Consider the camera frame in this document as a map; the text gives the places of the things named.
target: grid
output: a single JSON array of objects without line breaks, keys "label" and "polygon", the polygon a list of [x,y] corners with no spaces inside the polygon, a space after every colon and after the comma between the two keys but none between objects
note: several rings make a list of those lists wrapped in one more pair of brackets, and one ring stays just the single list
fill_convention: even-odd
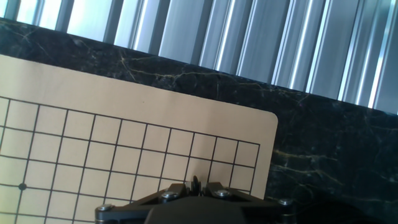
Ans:
[{"label": "grid", "polygon": [[193,175],[250,194],[259,146],[0,96],[0,220],[92,223]]}]

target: grid line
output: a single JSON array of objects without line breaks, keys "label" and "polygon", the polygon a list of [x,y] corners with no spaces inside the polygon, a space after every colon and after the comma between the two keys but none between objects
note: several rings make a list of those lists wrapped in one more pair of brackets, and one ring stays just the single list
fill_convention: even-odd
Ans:
[{"label": "grid line", "polygon": [[235,161],[236,161],[236,155],[238,154],[238,147],[239,147],[239,142],[237,142],[237,143],[236,143],[236,149],[235,149],[234,162],[233,162],[233,165],[232,165],[232,172],[231,172],[231,177],[229,178],[229,185],[228,185],[228,187],[231,187],[231,182],[232,182],[232,174],[234,173]]},{"label": "grid line", "polygon": [[[158,183],[158,186],[157,186],[157,190],[158,190],[158,191],[159,191],[159,189],[160,189],[160,184],[161,184],[161,181],[162,181],[162,180],[171,180],[171,181],[178,181],[178,182],[186,182],[186,180],[187,180],[187,173],[188,173],[188,167],[189,167],[189,163],[190,163],[190,161],[191,161],[191,158],[192,158],[192,159],[199,159],[199,160],[203,160],[203,161],[210,161],[210,167],[209,167],[209,171],[208,171],[208,174],[207,174],[207,181],[208,181],[208,182],[209,182],[209,180],[210,180],[210,175],[211,175],[211,170],[212,170],[212,167],[213,167],[213,162],[219,162],[219,163],[224,163],[224,164],[230,164],[230,165],[232,165],[231,176],[230,176],[230,179],[229,179],[229,187],[230,187],[231,189],[236,189],[236,188],[232,188],[232,187],[231,187],[231,180],[232,180],[232,176],[233,176],[233,172],[234,172],[235,166],[241,166],[241,167],[247,167],[247,168],[250,168],[250,169],[254,169],[254,171],[253,171],[253,176],[252,176],[252,179],[251,179],[250,191],[248,191],[248,190],[243,190],[243,189],[236,189],[236,190],[240,190],[240,191],[242,191],[242,192],[248,192],[249,194],[251,193],[252,185],[253,185],[253,182],[254,182],[254,173],[255,173],[255,169],[256,169],[256,165],[257,165],[257,160],[258,160],[258,155],[259,155],[260,144],[256,144],[256,143],[248,142],[248,141],[240,141],[240,140],[238,140],[238,139],[225,138],[225,137],[221,137],[221,136],[214,136],[214,135],[211,135],[211,134],[199,133],[199,132],[195,132],[195,131],[187,131],[187,130],[184,130],[184,129],[171,128],[171,127],[161,126],[161,125],[157,125],[157,124],[150,124],[150,123],[145,123],[145,122],[140,122],[140,121],[134,121],[134,120],[130,120],[130,119],[117,118],[117,117],[106,116],[106,115],[102,115],[102,114],[94,114],[94,113],[89,113],[89,112],[84,112],[84,111],[72,110],[72,109],[68,109],[68,108],[61,108],[61,107],[57,107],[57,106],[43,105],[43,104],[39,104],[39,103],[31,103],[31,102],[28,102],[28,101],[15,100],[15,99],[11,99],[11,98],[5,98],[5,97],[2,97],[2,96],[0,96],[0,98],[4,98],[4,99],[9,100],[9,101],[8,101],[8,106],[7,106],[6,118],[5,118],[5,121],[4,121],[4,126],[0,126],[0,128],[4,128],[4,131],[3,131],[2,136],[1,136],[1,137],[2,137],[2,139],[1,139],[2,141],[1,141],[1,143],[0,143],[0,152],[1,152],[1,144],[2,144],[2,142],[3,142],[4,133],[6,132],[6,129],[13,129],[13,130],[16,130],[16,131],[23,131],[23,132],[32,133],[32,139],[30,140],[29,153],[28,153],[27,158],[24,158],[24,157],[16,157],[16,156],[7,156],[7,155],[2,155],[2,154],[0,154],[0,157],[6,157],[6,158],[11,158],[11,159],[20,159],[20,160],[27,161],[27,162],[26,162],[26,167],[25,167],[25,172],[24,172],[24,180],[23,180],[22,183],[25,182],[25,178],[26,178],[26,175],[27,175],[27,169],[28,169],[28,165],[29,165],[29,162],[30,162],[30,161],[44,162],[44,163],[48,163],[48,164],[55,164],[55,170],[54,170],[54,173],[52,174],[52,178],[53,178],[53,179],[52,179],[52,183],[51,183],[51,188],[50,188],[50,189],[43,189],[43,188],[39,188],[39,187],[30,187],[30,186],[26,186],[27,189],[45,190],[45,191],[49,191],[49,192],[50,192],[49,200],[48,200],[47,208],[46,208],[46,212],[45,212],[45,216],[42,216],[42,215],[31,215],[32,217],[43,217],[43,218],[44,218],[44,224],[46,223],[46,221],[47,221],[48,218],[57,218],[57,217],[50,217],[50,216],[48,216],[48,214],[49,214],[49,206],[50,206],[50,201],[51,201],[51,197],[52,197],[52,192],[53,192],[53,191],[54,191],[54,192],[62,192],[62,193],[77,195],[77,197],[76,197],[76,202],[75,202],[75,208],[74,208],[74,211],[73,211],[73,218],[72,218],[72,219],[68,219],[68,218],[57,218],[57,219],[60,219],[60,220],[70,220],[70,221],[72,221],[72,224],[73,224],[74,222],[87,222],[87,223],[92,223],[92,221],[84,221],[84,220],[76,220],[76,219],[75,219],[75,218],[76,218],[76,213],[77,213],[77,208],[78,208],[78,201],[79,201],[79,196],[80,196],[80,195],[89,196],[89,197],[96,197],[96,198],[103,198],[103,203],[105,203],[105,200],[107,200],[107,199],[120,200],[120,201],[124,201],[124,202],[126,202],[126,203],[131,203],[131,202],[134,202],[134,200],[132,199],[132,197],[133,197],[133,193],[134,193],[134,188],[135,188],[136,183],[137,183],[137,177],[150,177],[150,178],[156,178],[156,179],[158,179],[158,180],[159,180],[159,183]],[[11,100],[18,101],[18,102],[22,102],[22,103],[28,103],[28,104],[31,104],[31,105],[37,105],[37,111],[36,111],[36,116],[35,116],[35,122],[34,122],[33,131],[25,130],[25,129],[20,129],[20,128],[13,128],[13,127],[8,127],[8,126],[7,126],[7,117],[8,117],[8,114],[9,114],[9,108],[10,108]],[[64,119],[64,121],[63,121],[63,129],[62,129],[62,134],[61,134],[61,135],[59,135],[59,134],[53,134],[53,133],[45,133],[45,132],[36,131],[36,125],[37,125],[37,120],[38,120],[39,111],[40,111],[40,107],[41,107],[41,106],[48,106],[48,107],[50,107],[50,108],[56,108],[56,109],[66,110],[66,115],[65,115],[65,119]],[[71,137],[71,136],[65,136],[65,128],[66,128],[66,125],[67,125],[68,112],[69,112],[69,111],[78,112],[78,113],[83,113],[83,114],[92,114],[92,115],[93,115],[93,118],[92,118],[93,122],[92,122],[92,124],[91,124],[91,131],[90,131],[90,136],[89,136],[88,139],[76,138],[76,137]],[[116,143],[108,143],[108,142],[102,142],[102,141],[94,141],[94,140],[92,140],[93,131],[94,131],[94,128],[95,128],[95,123],[96,123],[96,121],[98,120],[98,119],[97,119],[97,116],[103,116],[103,117],[106,117],[106,118],[113,118],[113,119],[119,120],[120,123],[119,123],[119,129],[118,129],[118,134],[117,134],[117,138],[116,138]],[[119,144],[119,137],[120,137],[120,134],[121,134],[121,129],[122,129],[123,121],[130,121],[130,122],[141,123],[141,124],[144,124],[144,125],[145,125],[145,130],[144,130],[144,134],[143,134],[143,138],[142,138],[141,147],[125,146],[125,145]],[[156,126],[156,127],[168,128],[168,129],[169,129],[169,136],[168,136],[168,140],[167,140],[167,145],[166,145],[165,152],[156,151],[156,150],[153,150],[153,149],[145,149],[145,148],[144,148],[144,143],[145,143],[145,141],[149,141],[148,139],[146,139],[146,134],[147,134],[147,131],[148,131],[148,125],[153,125],[153,126]],[[192,133],[192,140],[190,140],[190,139],[188,138],[189,141],[191,141],[191,142],[190,142],[190,151],[189,151],[189,155],[188,155],[188,156],[187,156],[187,155],[183,155],[183,154],[177,154],[177,153],[169,152],[169,144],[170,144],[170,138],[171,138],[171,132],[172,132],[172,130],[186,131],[186,132]],[[60,138],[61,138],[61,140],[60,140],[60,145],[59,145],[58,152],[57,152],[57,159],[56,159],[55,162],[53,162],[53,161],[43,161],[43,160],[40,160],[40,159],[31,159],[31,158],[30,158],[30,153],[31,153],[31,150],[32,150],[32,143],[33,143],[35,134],[45,134],[45,135],[56,136],[56,137],[60,137]],[[202,135],[204,135],[204,136],[211,136],[211,137],[214,137],[214,138],[215,138],[211,159],[207,159],[207,158],[204,158],[204,157],[197,157],[197,156],[195,157],[195,156],[192,156],[193,143],[194,143],[195,135],[196,135],[196,134],[202,134]],[[86,147],[86,152],[85,152],[85,160],[84,160],[83,166],[78,166],[78,165],[74,165],[74,164],[67,164],[67,163],[61,163],[61,162],[59,162],[59,160],[60,160],[61,146],[62,146],[62,142],[63,142],[63,140],[64,140],[65,138],[67,138],[67,139],[75,139],[75,140],[80,140],[80,141],[87,142],[87,147]],[[235,155],[234,155],[234,160],[233,160],[232,163],[214,160],[215,151],[216,151],[216,145],[217,145],[217,140],[218,140],[218,138],[230,139],[230,140],[237,141],[237,145],[236,145],[236,149],[235,149]],[[111,160],[111,168],[110,168],[110,170],[107,170],[107,169],[99,169],[99,168],[94,168],[94,167],[88,167],[88,166],[87,166],[88,154],[89,154],[89,151],[90,151],[90,144],[91,144],[91,142],[100,143],[100,144],[107,144],[107,145],[110,145],[110,146],[114,146],[114,151],[113,151],[113,156],[112,156],[112,160]],[[241,165],[241,164],[235,164],[235,163],[236,163],[236,157],[237,157],[238,146],[239,146],[239,143],[240,143],[240,142],[245,142],[245,143],[257,145],[257,157],[256,157],[256,163],[255,163],[254,167],[253,167],[253,166],[247,166],[247,165]],[[114,163],[115,163],[115,157],[116,157],[116,151],[117,151],[117,147],[118,147],[118,146],[140,150],[139,158],[138,158],[138,163],[137,163],[137,167],[136,167],[135,173],[121,172],[121,171],[115,171],[115,170],[113,170]],[[162,154],[164,155],[164,159],[163,159],[163,164],[162,164],[162,169],[161,169],[160,176],[138,174],[138,172],[139,172],[139,167],[140,167],[140,164],[141,164],[141,157],[142,157],[143,151],[152,151],[152,152],[162,153]],[[163,177],[163,173],[165,172],[164,169],[165,169],[166,157],[167,157],[167,155],[169,155],[169,154],[170,154],[170,155],[175,155],[175,156],[187,157],[187,158],[188,158],[187,166],[184,167],[184,168],[185,168],[185,175],[184,175],[183,180],[182,180],[182,177],[181,177],[181,179],[171,179],[171,178],[165,178],[165,177]],[[53,189],[53,187],[54,187],[54,182],[55,182],[55,176],[56,176],[56,173],[57,173],[57,167],[58,167],[58,165],[82,168],[80,183],[77,182],[77,183],[79,183],[78,191],[77,191],[77,192],[69,192],[69,191],[67,191],[67,190],[55,190],[55,189]],[[83,193],[80,192],[80,191],[81,191],[81,188],[82,188],[84,173],[85,173],[85,170],[86,170],[86,169],[99,170],[99,171],[109,172],[108,181],[106,182],[105,193],[104,193],[103,196],[102,196],[102,195],[83,194]],[[108,188],[109,188],[109,182],[110,182],[110,178],[111,178],[111,174],[112,174],[112,173],[134,175],[134,183],[133,183],[133,186],[132,186],[132,191],[131,191],[130,199],[126,199],[126,198],[115,198],[115,197],[107,197]],[[7,187],[19,187],[18,185],[10,185],[10,184],[2,184],[2,183],[0,183],[0,185],[7,186]],[[15,221],[17,221],[18,215],[25,215],[25,214],[19,213],[19,207],[20,207],[20,204],[21,204],[22,193],[23,193],[23,190],[21,190],[21,192],[20,192],[19,201],[18,201],[18,207],[17,207],[17,212],[16,212],[16,213],[10,213],[10,214],[16,215]]]},{"label": "grid line", "polygon": [[[144,137],[142,138],[141,149],[144,148],[144,142],[145,142],[145,136],[147,135],[147,130],[148,130],[148,124],[145,125],[145,131],[144,131]],[[141,156],[142,156],[142,150],[139,152],[139,158],[138,158],[138,164],[137,164],[137,170],[136,170],[137,174],[138,174],[139,164],[141,162]],[[134,188],[136,187],[136,183],[137,183],[137,175],[134,177],[134,183],[132,185],[131,196],[130,196],[130,203],[132,202],[132,195],[134,193]]]},{"label": "grid line", "polygon": [[189,149],[188,163],[187,163],[187,169],[185,170],[184,182],[187,180],[189,161],[191,159],[191,153],[192,153],[192,147],[193,147],[193,140],[194,139],[195,139],[195,133],[193,133],[193,135],[192,135],[191,147]]},{"label": "grid line", "polygon": [[167,138],[166,151],[165,151],[164,158],[163,158],[162,171],[160,172],[159,185],[157,186],[157,191],[159,191],[159,189],[160,189],[160,183],[161,183],[161,181],[162,181],[163,170],[164,170],[164,164],[166,163],[167,150],[169,149],[169,142],[170,142],[170,136],[171,136],[171,135],[172,135],[172,129],[170,128],[170,130],[169,130],[169,137]]},{"label": "grid line", "polygon": [[[65,120],[63,122],[63,127],[62,127],[62,136],[65,132],[65,126],[67,125],[67,119],[68,119],[68,110],[65,113]],[[51,195],[52,195],[52,190],[54,188],[54,182],[55,182],[55,175],[57,174],[57,167],[58,167],[58,160],[60,158],[60,152],[61,152],[61,146],[62,146],[62,140],[63,138],[61,138],[60,140],[60,146],[58,148],[58,154],[57,154],[57,161],[55,163],[55,169],[54,169],[54,175],[52,177],[52,183],[51,183],[51,189],[50,189],[50,195],[49,195],[49,202],[47,204],[47,209],[45,211],[45,216],[47,217],[47,215],[49,214],[49,208],[50,208],[50,201],[51,201]]]},{"label": "grid line", "polygon": [[114,146],[114,151],[113,151],[113,157],[112,157],[112,163],[111,163],[111,168],[109,170],[109,176],[108,176],[108,182],[106,183],[106,190],[105,190],[105,195],[104,195],[104,204],[105,204],[105,199],[106,199],[106,194],[108,193],[108,187],[109,187],[109,181],[111,181],[111,174],[112,174],[112,169],[113,169],[113,162],[114,162],[114,157],[116,155],[116,150],[118,147],[118,142],[119,142],[119,136],[120,136],[120,130],[122,128],[122,122],[123,120],[120,120],[120,124],[119,124],[119,130],[118,130],[118,137],[116,138],[116,144]]},{"label": "grid line", "polygon": [[[6,111],[6,118],[4,119],[4,126],[5,126],[6,123],[7,123],[8,111],[9,111],[9,109],[10,109],[10,103],[11,103],[11,100],[8,100],[7,111]],[[4,139],[4,133],[5,133],[5,132],[6,132],[6,129],[5,129],[5,127],[3,127],[3,131],[2,131],[2,133],[1,133],[1,141],[0,141],[0,152],[1,152],[1,145],[2,145],[2,142],[3,142],[3,139]]]},{"label": "grid line", "polygon": [[[90,140],[91,140],[91,137],[93,136],[95,118],[96,118],[96,115],[94,114],[93,124],[91,125]],[[75,217],[76,217],[76,210],[77,210],[77,204],[78,204],[78,201],[79,201],[79,195],[80,195],[80,190],[81,190],[81,183],[83,182],[83,177],[84,177],[84,175],[85,175],[85,169],[86,169],[85,167],[86,167],[86,163],[87,163],[88,151],[90,150],[90,142],[91,142],[91,141],[88,141],[88,144],[87,144],[86,157],[85,157],[85,162],[84,162],[83,171],[82,171],[82,173],[81,173],[80,185],[79,185],[78,195],[77,195],[77,198],[76,198],[75,211],[73,212],[73,221],[72,221],[72,224],[75,223],[74,220],[75,220]]]},{"label": "grid line", "polygon": [[211,167],[213,166],[213,159],[214,159],[214,153],[216,151],[217,139],[218,139],[218,137],[216,137],[216,140],[214,141],[213,155],[211,156],[209,175],[207,176],[207,182],[210,181]]},{"label": "grid line", "polygon": [[[73,111],[73,112],[79,112],[79,113],[85,113],[85,114],[91,114],[91,115],[97,115],[97,116],[104,116],[104,117],[107,117],[107,118],[121,119],[121,118],[118,118],[118,117],[115,117],[115,116],[108,116],[108,115],[104,115],[104,114],[96,114],[96,113],[91,113],[91,112],[86,112],[86,111],[74,110],[74,109],[70,109],[70,108],[63,108],[63,107],[60,107],[60,106],[46,105],[46,104],[42,104],[42,103],[32,103],[32,102],[25,101],[25,100],[17,100],[17,99],[13,99],[13,98],[9,98],[9,97],[4,97],[4,96],[0,96],[0,98],[7,99],[7,100],[14,100],[14,101],[22,102],[22,103],[29,103],[29,104],[39,105],[39,106],[48,106],[48,107],[51,107],[51,108],[69,110],[69,111]],[[161,127],[161,128],[171,128],[171,127],[164,126],[164,125],[146,123],[146,122],[143,122],[143,121],[136,121],[136,120],[132,120],[132,119],[124,119],[123,118],[123,120],[132,121],[132,122],[141,123],[141,124],[149,124],[149,125],[153,125],[153,126],[157,126],[157,127]],[[201,132],[198,132],[198,131],[189,131],[189,130],[180,129],[180,128],[172,128],[172,129],[179,130],[179,131],[188,131],[188,132],[191,132],[191,133],[202,134],[202,135],[205,135],[205,136],[211,136],[211,137],[215,137],[215,138],[220,137],[220,136],[216,136],[214,134],[201,133]],[[240,139],[233,139],[233,138],[228,138],[228,137],[222,137],[222,138],[259,145],[258,143],[249,142],[249,141],[240,140]]]},{"label": "grid line", "polygon": [[258,148],[257,148],[256,162],[254,163],[253,177],[252,177],[252,179],[251,179],[251,185],[250,185],[250,194],[251,194],[251,189],[253,188],[254,174],[256,173],[257,160],[258,160],[258,158],[259,158],[259,153],[260,153],[260,146],[258,146]]},{"label": "grid line", "polygon": [[[33,132],[36,130],[36,124],[37,124],[37,118],[39,117],[39,111],[40,111],[40,105],[37,107],[37,111],[36,111],[36,117],[35,117],[35,123],[33,126]],[[30,140],[30,146],[29,146],[29,151],[28,151],[28,155],[27,155],[27,162],[26,162],[26,166],[25,166],[25,173],[24,173],[24,178],[22,180],[22,183],[25,183],[25,179],[26,179],[26,173],[27,173],[27,168],[29,166],[29,158],[30,158],[30,152],[32,151],[32,145],[33,145],[33,140],[35,138],[35,135],[32,135],[32,139]],[[16,216],[15,216],[15,224],[17,224],[17,220],[18,220],[18,213],[19,213],[19,207],[21,205],[21,200],[22,200],[22,193],[24,191],[21,190],[21,193],[19,194],[19,201],[18,201],[18,206],[17,206],[17,212],[16,212]]]}]

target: bolt head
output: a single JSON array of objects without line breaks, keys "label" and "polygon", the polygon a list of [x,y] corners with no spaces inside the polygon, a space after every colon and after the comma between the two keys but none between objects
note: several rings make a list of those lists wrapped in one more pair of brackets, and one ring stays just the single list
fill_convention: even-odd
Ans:
[{"label": "bolt head", "polygon": [[178,193],[176,193],[176,192],[171,192],[171,191],[167,191],[167,192],[162,193],[162,197],[163,197],[163,198],[174,198],[174,197],[176,197],[177,195],[178,195]]},{"label": "bolt head", "polygon": [[217,196],[220,196],[220,197],[226,197],[226,196],[230,195],[230,192],[227,190],[217,190],[215,193]]},{"label": "bolt head", "polygon": [[293,200],[291,198],[282,198],[282,199],[279,199],[278,203],[286,206],[286,205],[293,204]]},{"label": "bolt head", "polygon": [[114,205],[112,205],[112,204],[103,204],[103,205],[97,207],[97,209],[99,211],[107,211],[107,210],[109,210],[109,209],[111,209],[113,207],[114,207]]}]

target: silver metal slats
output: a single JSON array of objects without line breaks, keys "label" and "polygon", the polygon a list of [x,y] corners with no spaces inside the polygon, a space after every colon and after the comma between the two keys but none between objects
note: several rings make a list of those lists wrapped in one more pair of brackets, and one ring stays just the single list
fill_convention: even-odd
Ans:
[{"label": "silver metal slats", "polygon": [[213,0],[199,65],[215,68],[230,0]]},{"label": "silver metal slats", "polygon": [[337,98],[357,7],[355,0],[330,1],[325,26],[320,29],[320,48],[313,59],[315,69],[310,72],[308,92]]},{"label": "silver metal slats", "polygon": [[216,70],[236,74],[252,2],[252,0],[231,0],[229,2],[223,35],[218,47]]},{"label": "silver metal slats", "polygon": [[0,16],[398,113],[398,0],[0,0]]},{"label": "silver metal slats", "polygon": [[238,75],[270,83],[289,1],[256,0],[253,4]]},{"label": "silver metal slats", "polygon": [[159,56],[198,64],[211,5],[211,0],[171,0]]}]

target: black marble countertop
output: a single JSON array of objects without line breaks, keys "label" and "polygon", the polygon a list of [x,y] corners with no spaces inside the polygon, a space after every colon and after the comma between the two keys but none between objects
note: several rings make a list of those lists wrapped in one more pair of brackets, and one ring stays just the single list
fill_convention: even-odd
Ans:
[{"label": "black marble countertop", "polygon": [[0,19],[0,54],[271,111],[265,198],[333,196],[398,223],[398,117],[378,110]]}]

